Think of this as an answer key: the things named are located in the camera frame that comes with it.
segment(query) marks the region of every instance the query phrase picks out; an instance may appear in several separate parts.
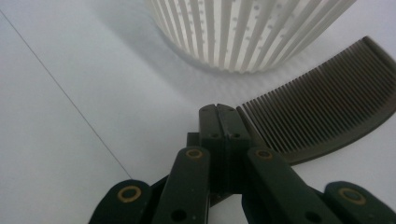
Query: white cylindrical object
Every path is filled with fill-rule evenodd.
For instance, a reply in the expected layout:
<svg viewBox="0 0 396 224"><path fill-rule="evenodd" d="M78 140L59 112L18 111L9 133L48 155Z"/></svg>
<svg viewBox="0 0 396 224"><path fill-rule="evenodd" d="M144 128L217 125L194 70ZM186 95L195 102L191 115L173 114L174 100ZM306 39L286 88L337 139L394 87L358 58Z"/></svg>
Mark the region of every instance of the white cylindrical object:
<svg viewBox="0 0 396 224"><path fill-rule="evenodd" d="M356 0L146 0L157 25L201 63L264 71L314 41Z"/></svg>

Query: white surface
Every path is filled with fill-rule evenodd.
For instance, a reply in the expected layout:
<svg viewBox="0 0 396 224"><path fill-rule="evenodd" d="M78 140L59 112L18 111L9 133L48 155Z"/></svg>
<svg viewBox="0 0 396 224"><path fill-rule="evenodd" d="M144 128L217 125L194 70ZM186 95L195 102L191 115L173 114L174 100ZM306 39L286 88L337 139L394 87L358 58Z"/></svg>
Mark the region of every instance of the white surface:
<svg viewBox="0 0 396 224"><path fill-rule="evenodd" d="M170 171L187 132L198 131L200 107L241 105L365 35L396 58L393 0L357 1L297 57L253 75L180 59L142 0L2 0L0 10L6 224L88 222L106 191L128 178L117 160L132 178L154 183ZM294 168L316 189L347 180L396 210L395 125L393 116L360 141ZM209 223L246 223L238 197L209 215Z"/></svg>

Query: hole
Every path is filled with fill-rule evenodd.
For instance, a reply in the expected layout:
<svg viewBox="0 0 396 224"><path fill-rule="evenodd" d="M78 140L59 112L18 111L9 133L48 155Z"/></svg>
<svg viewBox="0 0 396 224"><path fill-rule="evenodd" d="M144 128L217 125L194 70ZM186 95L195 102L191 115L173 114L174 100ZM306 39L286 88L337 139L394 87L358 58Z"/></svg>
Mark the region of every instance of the hole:
<svg viewBox="0 0 396 224"><path fill-rule="evenodd" d="M273 155L271 154L271 152L263 150L263 149L257 150L256 156L258 156L259 158L264 159L264 160L271 160L273 158Z"/></svg>
<svg viewBox="0 0 396 224"><path fill-rule="evenodd" d="M305 213L305 217L306 217L306 219L308 219L310 222L313 222L313 223L321 223L321 221L322 221L321 217L314 212Z"/></svg>
<svg viewBox="0 0 396 224"><path fill-rule="evenodd" d="M117 197L123 203L131 203L136 201L141 194L142 190L137 186L127 186L119 191Z"/></svg>
<svg viewBox="0 0 396 224"><path fill-rule="evenodd" d="M171 214L171 218L175 222L181 222L187 218L187 213L184 210L178 209Z"/></svg>
<svg viewBox="0 0 396 224"><path fill-rule="evenodd" d="M338 190L338 193L344 199L350 201L351 203L357 204L357 205L364 205L367 202L366 198L354 189L341 188Z"/></svg>
<svg viewBox="0 0 396 224"><path fill-rule="evenodd" d="M198 160L204 156L204 153L202 153L202 151L199 149L190 149L186 152L186 156L188 156L190 159Z"/></svg>
<svg viewBox="0 0 396 224"><path fill-rule="evenodd" d="M127 189L122 193L124 198L132 198L136 195L136 189Z"/></svg>

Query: thin line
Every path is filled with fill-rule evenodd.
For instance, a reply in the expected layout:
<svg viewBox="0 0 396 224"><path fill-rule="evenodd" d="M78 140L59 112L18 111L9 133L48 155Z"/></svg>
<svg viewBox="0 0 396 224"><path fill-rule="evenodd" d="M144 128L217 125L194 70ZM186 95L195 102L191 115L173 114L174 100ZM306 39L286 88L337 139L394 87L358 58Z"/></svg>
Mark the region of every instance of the thin line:
<svg viewBox="0 0 396 224"><path fill-rule="evenodd" d="M23 37L21 36L20 32L18 32L18 30L15 28L15 26L11 23L11 21L8 19L8 17L4 14L4 12L0 9L1 14L6 18L6 20L8 21L8 23L11 25L11 27L15 30L15 32L17 32L18 36L22 39L22 41L25 43L25 45L27 46L27 48L29 48L30 51L32 51L32 53L35 55L35 57L37 58L37 60L41 63L41 65L44 67L44 69L46 69L47 73L49 74L49 76L53 79L53 81L55 82L55 84L59 87L59 89L61 89L61 91L64 93L64 95L67 97L67 99L70 101L70 103L72 103L73 107L77 110L77 112L81 115L81 117L85 120L85 122L87 122L88 126L90 126L91 130L96 134L96 136L99 138L99 140L102 142L102 144L106 147L106 149L108 150L108 152L110 152L111 156L113 156L113 158L117 161L117 163L120 165L120 167L122 168L122 170L132 179L132 177L128 174L128 172L126 171L125 167L122 166L121 162L117 159L117 157L114 155L114 153L110 150L110 148L106 145L106 143L103 141L103 139L101 138L101 136L99 136L99 134L96 132L96 130L91 126L91 124L87 121L87 119L84 117L84 115L82 115L81 111L77 108L77 106L75 105L75 103L72 101L72 99L69 97L69 95L67 95L67 93L64 91L64 89L62 88L62 86L58 83L58 81L55 79L55 77L52 75L52 73L50 72L50 70L46 67L46 65L43 64L43 62L38 58L38 56L35 54L35 52L32 50L32 48L29 46L29 44L25 41L25 39L23 39Z"/></svg>

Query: comb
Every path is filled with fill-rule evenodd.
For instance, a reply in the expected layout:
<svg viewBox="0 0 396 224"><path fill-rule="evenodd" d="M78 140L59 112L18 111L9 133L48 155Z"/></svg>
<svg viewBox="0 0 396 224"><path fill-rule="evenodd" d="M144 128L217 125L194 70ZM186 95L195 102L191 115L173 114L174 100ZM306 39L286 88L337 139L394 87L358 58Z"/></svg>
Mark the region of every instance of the comb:
<svg viewBox="0 0 396 224"><path fill-rule="evenodd" d="M366 36L326 63L238 107L256 145L290 164L363 137L396 109L396 63Z"/></svg>

